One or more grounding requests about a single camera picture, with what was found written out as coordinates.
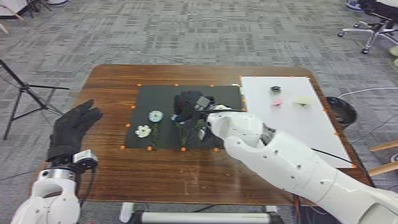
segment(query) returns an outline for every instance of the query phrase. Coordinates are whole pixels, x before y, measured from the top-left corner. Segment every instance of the office chair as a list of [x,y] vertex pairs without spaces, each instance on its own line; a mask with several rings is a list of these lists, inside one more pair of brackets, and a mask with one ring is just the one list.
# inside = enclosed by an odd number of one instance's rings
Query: office chair
[[393,37],[395,23],[398,23],[398,0],[359,0],[361,8],[365,13],[381,18],[379,23],[366,23],[359,21],[354,25],[354,28],[343,29],[338,36],[343,37],[347,32],[366,32],[372,33],[365,48],[363,54],[370,53],[370,48],[375,43],[377,37],[384,37],[398,45],[398,40]]

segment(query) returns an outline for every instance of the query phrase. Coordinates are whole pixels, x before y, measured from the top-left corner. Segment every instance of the black cable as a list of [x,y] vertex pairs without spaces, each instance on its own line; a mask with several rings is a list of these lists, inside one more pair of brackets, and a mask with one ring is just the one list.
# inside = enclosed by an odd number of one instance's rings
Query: black cable
[[86,195],[84,195],[84,198],[82,198],[82,201],[80,201],[80,207],[84,207],[84,202],[86,202],[87,197],[89,197],[89,194],[91,194],[94,179],[96,179],[96,168],[93,168],[93,170],[91,170],[91,182],[89,182],[89,187],[87,187]]
[[393,185],[393,186],[388,188],[388,190],[391,190],[395,187],[398,187],[398,184],[397,184],[397,185]]
[[215,207],[215,205],[208,205],[205,208],[198,209],[194,212],[201,212],[201,211],[205,211],[206,209],[210,209],[213,207]]
[[16,174],[14,176],[2,178],[0,181],[9,180],[9,179],[13,179],[14,177],[20,177],[22,175],[25,175],[25,174],[29,174],[29,173],[34,173],[34,172],[36,172],[36,170],[30,170],[30,171],[27,171],[27,172]]
[[382,124],[372,129],[370,133],[352,142],[352,144],[356,144],[375,132],[375,130],[389,123],[391,119],[398,116],[398,114],[395,116],[389,117],[389,119],[382,122]]
[[325,152],[325,151],[322,151],[322,150],[318,150],[318,149],[315,149],[315,148],[313,148],[313,150],[315,150],[317,152],[324,153],[325,155],[333,156],[334,158],[338,158],[340,160],[343,160],[343,161],[349,162],[350,164],[354,164],[350,160],[347,160],[345,158],[341,158],[340,156],[336,156],[336,155],[331,154],[329,152]]
[[[336,155],[331,154],[329,152],[325,152],[325,151],[322,151],[322,150],[318,150],[318,149],[315,149],[315,148],[313,148],[313,150],[315,150],[317,152],[324,153],[325,155],[333,156],[334,158],[341,159],[341,160],[343,160],[345,162],[349,162],[354,166],[357,166],[356,163],[354,163],[352,161],[349,161],[347,159],[343,159],[340,156],[336,156]],[[366,168],[365,168],[365,164],[363,164],[363,161],[361,161],[361,159],[359,159],[359,155],[357,155],[357,151],[356,151],[356,149],[352,149],[352,151],[354,151],[354,155],[356,155],[356,159],[357,159],[357,163],[359,163],[359,169],[363,170],[365,175],[366,175],[368,180],[370,180],[370,184],[372,184],[372,186],[375,187],[375,182],[373,182],[373,180],[372,180],[370,173],[368,173],[368,170],[366,170]]]
[[226,109],[226,110],[198,110],[198,112],[206,113],[206,114],[213,114],[213,113],[221,113],[221,112],[244,112],[244,111],[235,110],[235,109]]

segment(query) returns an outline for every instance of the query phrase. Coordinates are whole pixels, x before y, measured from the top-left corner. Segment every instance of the small object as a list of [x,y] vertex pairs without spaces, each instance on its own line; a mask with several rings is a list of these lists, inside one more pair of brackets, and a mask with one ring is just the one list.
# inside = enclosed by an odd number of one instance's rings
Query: small object
[[150,113],[150,121],[153,123],[158,123],[164,119],[164,113],[162,111],[155,110],[151,113]]
[[283,92],[281,86],[272,86],[270,91],[272,91],[274,94],[279,94]]
[[363,53],[363,54],[368,54],[368,53],[370,53],[370,49],[365,48],[363,51],[361,51],[361,53]]
[[308,106],[313,104],[313,99],[309,96],[299,96],[295,98],[295,103],[299,103],[302,106]]
[[331,112],[343,129],[354,124],[357,120],[357,111],[352,105],[338,97],[327,97],[327,103],[331,105]]
[[283,105],[283,99],[274,100],[272,106],[279,107]]
[[135,131],[135,134],[137,134],[139,138],[146,138],[150,136],[150,134],[151,134],[151,128],[150,128],[148,125],[139,126],[139,129]]
[[219,104],[219,105],[213,107],[213,110],[231,110],[231,108],[229,108],[226,105]]

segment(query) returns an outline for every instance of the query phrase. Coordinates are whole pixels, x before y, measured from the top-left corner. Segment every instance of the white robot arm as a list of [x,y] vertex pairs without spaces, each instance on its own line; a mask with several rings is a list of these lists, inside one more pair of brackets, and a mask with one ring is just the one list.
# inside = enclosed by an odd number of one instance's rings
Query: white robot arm
[[279,189],[318,204],[341,223],[398,223],[398,194],[365,185],[251,113],[212,113],[208,125],[231,157]]
[[11,224],[78,223],[80,202],[77,198],[80,175],[94,169],[98,158],[91,150],[73,156],[73,163],[50,167],[39,173],[32,194],[23,202]]

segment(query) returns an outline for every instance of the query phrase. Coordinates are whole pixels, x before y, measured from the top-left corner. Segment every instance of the black mat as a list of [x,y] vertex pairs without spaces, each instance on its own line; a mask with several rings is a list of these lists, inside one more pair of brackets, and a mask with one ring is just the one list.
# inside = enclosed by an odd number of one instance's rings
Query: black mat
[[[125,138],[126,148],[146,148],[151,145],[151,137],[139,138],[135,130],[141,125],[150,125],[153,128],[148,115],[155,110],[164,112],[164,119],[158,124],[158,134],[155,138],[157,148],[182,148],[182,128],[176,127],[176,124],[171,121],[171,116],[174,114],[174,96],[189,90],[201,91],[205,96],[213,96],[217,104],[224,104],[237,110],[242,109],[240,88],[237,86],[142,86],[139,89],[137,104],[132,113],[132,127]],[[212,136],[208,136],[206,141],[201,141],[198,133],[192,131],[185,147],[190,149],[222,148],[222,143],[217,138],[212,138]]]

